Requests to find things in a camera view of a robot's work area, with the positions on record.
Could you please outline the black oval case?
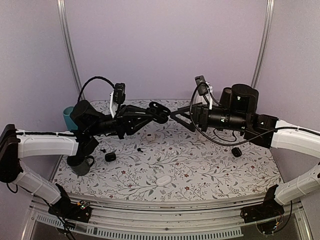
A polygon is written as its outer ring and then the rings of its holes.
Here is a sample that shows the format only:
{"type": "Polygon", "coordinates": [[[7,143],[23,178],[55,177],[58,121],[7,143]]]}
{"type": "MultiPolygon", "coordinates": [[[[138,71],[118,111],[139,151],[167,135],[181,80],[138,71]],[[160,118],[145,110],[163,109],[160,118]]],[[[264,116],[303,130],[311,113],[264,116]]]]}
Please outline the black oval case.
{"type": "Polygon", "coordinates": [[[158,124],[165,124],[169,120],[171,114],[169,108],[155,101],[149,103],[146,112],[152,115],[153,121],[158,124]]]}

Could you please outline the black round earbud case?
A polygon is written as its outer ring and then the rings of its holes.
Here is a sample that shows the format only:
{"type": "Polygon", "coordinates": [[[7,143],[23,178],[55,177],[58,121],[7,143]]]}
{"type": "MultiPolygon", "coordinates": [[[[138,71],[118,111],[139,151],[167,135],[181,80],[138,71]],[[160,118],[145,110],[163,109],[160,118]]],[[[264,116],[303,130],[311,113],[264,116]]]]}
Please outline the black round earbud case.
{"type": "Polygon", "coordinates": [[[231,153],[233,154],[234,157],[239,158],[242,156],[242,151],[238,147],[234,147],[231,149],[231,153]]]}

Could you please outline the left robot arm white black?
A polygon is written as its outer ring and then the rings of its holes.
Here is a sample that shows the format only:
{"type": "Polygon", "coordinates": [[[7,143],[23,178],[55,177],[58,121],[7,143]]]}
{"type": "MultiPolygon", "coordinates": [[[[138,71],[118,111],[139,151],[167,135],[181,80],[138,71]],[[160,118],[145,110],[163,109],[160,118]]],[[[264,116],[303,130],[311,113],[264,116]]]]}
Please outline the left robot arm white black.
{"type": "Polygon", "coordinates": [[[78,102],[70,114],[77,129],[65,132],[27,132],[8,124],[0,136],[0,181],[13,183],[54,205],[63,216],[74,213],[74,205],[63,198],[63,191],[34,171],[20,164],[20,160],[34,156],[64,155],[83,158],[98,146],[95,136],[133,135],[156,119],[153,103],[148,108],[122,105],[116,114],[105,115],[87,101],[78,102]]]}

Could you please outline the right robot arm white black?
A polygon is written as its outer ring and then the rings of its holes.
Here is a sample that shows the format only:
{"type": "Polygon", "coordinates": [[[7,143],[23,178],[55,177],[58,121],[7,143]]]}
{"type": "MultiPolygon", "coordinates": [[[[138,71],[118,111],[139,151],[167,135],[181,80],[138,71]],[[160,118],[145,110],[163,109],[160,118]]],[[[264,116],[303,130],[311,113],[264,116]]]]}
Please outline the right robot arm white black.
{"type": "MultiPolygon", "coordinates": [[[[212,143],[235,147],[252,143],[263,148],[292,150],[320,159],[320,132],[290,124],[277,117],[257,114],[259,92],[246,84],[234,84],[223,89],[218,105],[193,104],[198,88],[209,84],[202,82],[194,90],[189,106],[178,108],[170,118],[192,132],[199,132],[212,143]],[[188,119],[183,121],[177,115],[188,119]],[[223,143],[205,134],[208,128],[240,132],[244,141],[223,143]]],[[[288,202],[320,189],[320,163],[293,180],[268,189],[258,213],[269,218],[288,202]]]]}

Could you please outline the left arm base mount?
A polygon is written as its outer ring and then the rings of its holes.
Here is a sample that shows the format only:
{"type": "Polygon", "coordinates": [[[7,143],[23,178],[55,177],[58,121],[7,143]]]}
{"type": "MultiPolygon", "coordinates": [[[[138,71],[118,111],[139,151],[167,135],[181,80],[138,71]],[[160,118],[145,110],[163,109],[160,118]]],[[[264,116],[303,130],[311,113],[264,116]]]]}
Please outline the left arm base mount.
{"type": "Polygon", "coordinates": [[[88,223],[92,215],[92,210],[93,209],[83,201],[71,203],[70,201],[61,199],[57,203],[50,205],[48,213],[60,218],[88,223]]]}

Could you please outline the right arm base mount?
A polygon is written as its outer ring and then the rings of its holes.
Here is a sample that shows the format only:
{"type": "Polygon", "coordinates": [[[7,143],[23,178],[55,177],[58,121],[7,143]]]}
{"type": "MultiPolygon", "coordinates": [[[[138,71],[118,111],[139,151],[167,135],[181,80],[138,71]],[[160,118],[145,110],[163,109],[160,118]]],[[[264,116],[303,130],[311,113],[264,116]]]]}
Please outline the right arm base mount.
{"type": "Polygon", "coordinates": [[[262,203],[243,207],[240,211],[240,217],[245,223],[261,221],[283,215],[285,213],[282,205],[275,201],[275,192],[279,185],[270,187],[262,203]]]}

